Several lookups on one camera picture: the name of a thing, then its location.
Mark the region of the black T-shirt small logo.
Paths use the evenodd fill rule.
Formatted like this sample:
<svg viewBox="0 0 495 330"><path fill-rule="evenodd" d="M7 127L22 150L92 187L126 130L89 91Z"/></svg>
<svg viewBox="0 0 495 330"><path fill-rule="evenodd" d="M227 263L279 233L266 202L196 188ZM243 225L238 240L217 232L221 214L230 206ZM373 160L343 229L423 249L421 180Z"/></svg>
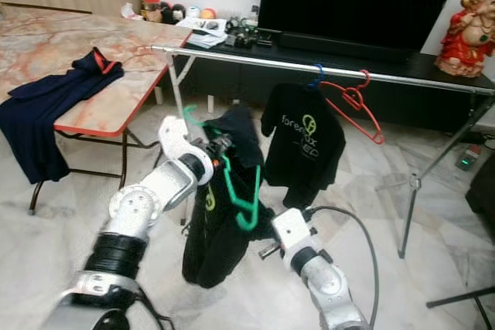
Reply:
<svg viewBox="0 0 495 330"><path fill-rule="evenodd" d="M266 209L261 230L254 233L244 233L237 228L219 228L192 236L187 234L183 251L184 280L199 287L215 287L233 273L250 242L275 238L270 225L275 213L268 207Z"/></svg>

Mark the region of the steel clothes rack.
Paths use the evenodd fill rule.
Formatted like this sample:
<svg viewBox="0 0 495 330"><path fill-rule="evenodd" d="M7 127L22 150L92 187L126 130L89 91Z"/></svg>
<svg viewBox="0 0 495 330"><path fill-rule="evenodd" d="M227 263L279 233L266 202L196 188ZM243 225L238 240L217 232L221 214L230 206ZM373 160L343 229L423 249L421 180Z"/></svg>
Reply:
<svg viewBox="0 0 495 330"><path fill-rule="evenodd" d="M456 85L456 83L445 83L441 80L426 80L419 78L409 78L403 76L388 75L388 73L362 73L357 70L344 70L339 68L322 67L317 65L305 65L301 63L290 63L277 60L268 60L261 58L254 58L248 56L237 56L216 52L208 52L195 49L187 49L182 47L166 46L166 45L153 45L153 49L162 51L166 55L166 60L169 61L169 73L171 79L171 85L174 90L174 97L176 101L180 101L181 94L178 93L178 87L184 79L187 70L194 64L197 58L206 60L219 60L229 63L238 63L245 65L254 65L258 67L268 67L287 71L305 71L307 73L324 73L330 76L339 76L344 78L361 78L362 80L379 80L383 83L398 83L398 85L410 85L417 87L434 87L435 89L452 90L452 92L466 92L470 94L477 94L477 96L485 96L485 100L482 101L480 108L473 111L468 121L449 139L448 143L443 147L442 152L432 159L432 163L428 164L424 170L420 172L414 172L410 175L410 181L407 184L410 186L410 199L408 203L408 214L405 218L405 230L402 237L401 245L398 249L398 256L400 259L406 257L408 251L409 235L411 229L411 218L414 215L416 209L416 197L418 191L422 188L423 179L430 174L430 171L434 170L437 164L443 157L446 156L452 150L457 143L460 143L461 138L477 125L480 118L484 117L492 105L495 104L495 87L480 87L471 85Z"/></svg>

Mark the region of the black metal stand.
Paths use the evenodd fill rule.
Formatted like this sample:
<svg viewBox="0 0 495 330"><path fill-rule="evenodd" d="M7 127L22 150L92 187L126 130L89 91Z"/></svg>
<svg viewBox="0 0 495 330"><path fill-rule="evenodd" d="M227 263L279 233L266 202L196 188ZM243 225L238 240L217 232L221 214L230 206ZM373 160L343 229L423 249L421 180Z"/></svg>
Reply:
<svg viewBox="0 0 495 330"><path fill-rule="evenodd" d="M425 307L432 309L432 308L438 308L439 306L447 305L449 303L472 301L475 304L478 311L480 312L482 320L484 320L486 330L495 330L493 329L491 320L489 319L485 306L481 301L482 296L489 294L495 294L495 285L492 285L492 287L486 287L484 288L484 290L466 292L465 294L450 296L450 298L443 298L443 299L439 299L438 301L428 301L425 302Z"/></svg>

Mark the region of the green plastic hanger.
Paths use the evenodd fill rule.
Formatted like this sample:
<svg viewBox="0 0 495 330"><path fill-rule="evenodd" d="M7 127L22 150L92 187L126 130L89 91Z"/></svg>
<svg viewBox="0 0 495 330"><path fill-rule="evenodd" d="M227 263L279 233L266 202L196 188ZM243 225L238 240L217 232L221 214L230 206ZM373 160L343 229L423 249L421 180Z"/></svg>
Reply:
<svg viewBox="0 0 495 330"><path fill-rule="evenodd" d="M209 150L215 174L196 191L188 235L237 228L244 233L261 230L267 210L261 202L263 154L250 108L234 105L222 115L205 121L193 118L194 107L185 107L194 133L207 141L225 140L223 151Z"/></svg>

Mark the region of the navy shirt red collar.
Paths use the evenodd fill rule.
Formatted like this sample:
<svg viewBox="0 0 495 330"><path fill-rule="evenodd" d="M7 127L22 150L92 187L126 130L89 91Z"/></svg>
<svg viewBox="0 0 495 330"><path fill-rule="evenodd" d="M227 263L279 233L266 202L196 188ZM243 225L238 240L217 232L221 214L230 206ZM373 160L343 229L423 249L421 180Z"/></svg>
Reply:
<svg viewBox="0 0 495 330"><path fill-rule="evenodd" d="M61 75L15 87L0 105L0 128L31 184L57 182L70 174L54 139L54 122L124 76L123 65L97 48Z"/></svg>

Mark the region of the red laughing Buddha statue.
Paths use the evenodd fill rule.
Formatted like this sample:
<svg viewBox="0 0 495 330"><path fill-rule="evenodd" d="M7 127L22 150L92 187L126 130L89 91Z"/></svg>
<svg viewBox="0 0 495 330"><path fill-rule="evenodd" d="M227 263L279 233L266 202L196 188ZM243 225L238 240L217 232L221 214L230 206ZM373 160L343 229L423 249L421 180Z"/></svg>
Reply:
<svg viewBox="0 0 495 330"><path fill-rule="evenodd" d="M449 75L477 78L495 53L495 0L461 0L463 10L450 18L435 65Z"/></svg>

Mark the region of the red plastic hanger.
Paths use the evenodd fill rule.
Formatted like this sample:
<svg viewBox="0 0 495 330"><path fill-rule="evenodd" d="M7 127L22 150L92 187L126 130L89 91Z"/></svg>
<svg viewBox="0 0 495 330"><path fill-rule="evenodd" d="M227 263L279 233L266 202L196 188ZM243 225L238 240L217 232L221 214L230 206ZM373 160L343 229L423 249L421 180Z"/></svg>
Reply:
<svg viewBox="0 0 495 330"><path fill-rule="evenodd" d="M326 103L332 107L338 114L342 115L344 119L350 122L354 128L360 131L364 136L367 136L371 142L376 145L382 145L385 143L384 132L381 129L381 125L379 121L374 116L374 112L364 103L364 96L362 96L361 90L369 85L371 82L370 73L367 70L360 70L361 73L364 74L364 82L355 87L342 87L340 85L336 85L336 83L329 82L328 80L321 80L318 83L317 87L332 87L332 89L339 90L342 94L342 98L346 101L347 104L353 108L356 112L363 112L368 116L369 121L371 121L374 126L375 132L374 134L367 131L367 129L362 128L360 123L357 123L353 118L350 117L346 111L342 110L342 108L337 107L329 98L326 98Z"/></svg>

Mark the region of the pink tissue pack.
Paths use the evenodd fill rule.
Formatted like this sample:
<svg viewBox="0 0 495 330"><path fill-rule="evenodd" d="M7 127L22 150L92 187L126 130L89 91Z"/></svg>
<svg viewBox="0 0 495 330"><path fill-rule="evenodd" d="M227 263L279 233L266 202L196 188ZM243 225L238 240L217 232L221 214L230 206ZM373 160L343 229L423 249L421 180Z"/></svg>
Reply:
<svg viewBox="0 0 495 330"><path fill-rule="evenodd" d="M121 17L130 20L143 20L144 16L139 12L135 12L134 6L132 4L124 4L121 6Z"/></svg>

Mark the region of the dark brown sofa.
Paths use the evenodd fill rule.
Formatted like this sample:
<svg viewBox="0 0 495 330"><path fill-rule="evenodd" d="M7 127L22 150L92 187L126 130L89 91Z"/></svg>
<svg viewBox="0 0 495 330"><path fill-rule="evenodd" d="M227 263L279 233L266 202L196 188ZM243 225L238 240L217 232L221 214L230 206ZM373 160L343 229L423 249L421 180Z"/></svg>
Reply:
<svg viewBox="0 0 495 330"><path fill-rule="evenodd" d="M470 209L495 228L495 159L480 167L466 193Z"/></svg>

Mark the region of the stack of white papers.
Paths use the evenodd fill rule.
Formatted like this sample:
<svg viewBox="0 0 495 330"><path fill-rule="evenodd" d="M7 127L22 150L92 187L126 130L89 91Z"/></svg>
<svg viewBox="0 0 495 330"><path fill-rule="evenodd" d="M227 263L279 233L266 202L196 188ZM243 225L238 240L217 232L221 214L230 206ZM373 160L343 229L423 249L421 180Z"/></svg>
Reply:
<svg viewBox="0 0 495 330"><path fill-rule="evenodd" d="M216 36L222 39L227 38L226 19L199 19L184 18L177 23L180 27L193 29L193 33L198 36Z"/></svg>

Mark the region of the black soundbar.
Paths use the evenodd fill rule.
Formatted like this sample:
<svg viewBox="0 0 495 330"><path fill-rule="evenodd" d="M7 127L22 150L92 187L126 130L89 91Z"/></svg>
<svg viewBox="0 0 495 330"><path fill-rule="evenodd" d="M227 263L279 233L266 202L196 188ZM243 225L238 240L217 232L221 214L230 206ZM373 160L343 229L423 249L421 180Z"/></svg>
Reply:
<svg viewBox="0 0 495 330"><path fill-rule="evenodd" d="M324 36L309 36L309 34L293 31L283 31L278 37L277 43L279 46L286 48L387 62L403 62L414 55L411 49L351 43L346 40Z"/></svg>

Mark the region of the clear jar red lid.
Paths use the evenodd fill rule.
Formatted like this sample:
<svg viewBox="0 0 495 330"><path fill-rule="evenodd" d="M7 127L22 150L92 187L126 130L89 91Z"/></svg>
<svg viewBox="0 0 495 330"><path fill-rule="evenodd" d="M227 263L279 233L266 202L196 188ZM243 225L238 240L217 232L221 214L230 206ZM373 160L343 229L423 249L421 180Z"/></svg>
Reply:
<svg viewBox="0 0 495 330"><path fill-rule="evenodd" d="M162 1L142 0L142 9L146 22L162 22Z"/></svg>

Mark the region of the power strip green light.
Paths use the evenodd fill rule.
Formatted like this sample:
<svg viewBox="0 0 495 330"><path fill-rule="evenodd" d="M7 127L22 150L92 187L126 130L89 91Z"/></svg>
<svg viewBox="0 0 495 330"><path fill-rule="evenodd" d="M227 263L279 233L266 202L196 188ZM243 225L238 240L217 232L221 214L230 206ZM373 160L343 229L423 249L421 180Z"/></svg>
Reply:
<svg viewBox="0 0 495 330"><path fill-rule="evenodd" d="M477 160L480 159L480 155L480 146L478 144L469 144L457 158L456 167L467 172L474 166Z"/></svg>

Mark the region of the black T-shirt forenax print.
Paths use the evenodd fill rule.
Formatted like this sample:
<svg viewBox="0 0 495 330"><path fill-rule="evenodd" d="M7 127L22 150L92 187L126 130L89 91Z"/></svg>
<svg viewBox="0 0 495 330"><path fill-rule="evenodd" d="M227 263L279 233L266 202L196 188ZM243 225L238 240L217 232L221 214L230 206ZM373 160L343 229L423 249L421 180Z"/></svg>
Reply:
<svg viewBox="0 0 495 330"><path fill-rule="evenodd" d="M261 133L270 138L263 177L285 186L283 206L304 209L335 182L346 139L336 112L315 87L280 83L268 97Z"/></svg>

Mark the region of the black low TV cabinet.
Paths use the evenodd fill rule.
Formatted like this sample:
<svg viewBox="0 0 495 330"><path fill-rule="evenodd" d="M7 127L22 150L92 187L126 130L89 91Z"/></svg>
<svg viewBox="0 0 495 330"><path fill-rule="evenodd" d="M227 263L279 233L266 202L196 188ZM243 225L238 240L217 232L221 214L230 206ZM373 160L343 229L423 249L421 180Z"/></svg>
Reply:
<svg viewBox="0 0 495 330"><path fill-rule="evenodd" d="M486 90L495 90L495 83L484 75L477 78L460 78L443 73L435 67L435 56L423 53L411 55L405 62L387 62L285 48L279 44L272 47L254 46L251 49L218 45L213 51L234 56L302 63L311 67L319 63L324 67L350 71L367 70L371 73L436 80L449 85L468 87L467 92L459 92L442 87L418 87L372 80L369 86L362 90L365 103L379 121L412 128L454 132L484 103L488 96ZM180 90L183 94L193 96L214 96L217 101L237 98L241 103L262 105L268 101L275 85L308 85L315 78L315 73L304 71L197 58L180 84Z"/></svg>

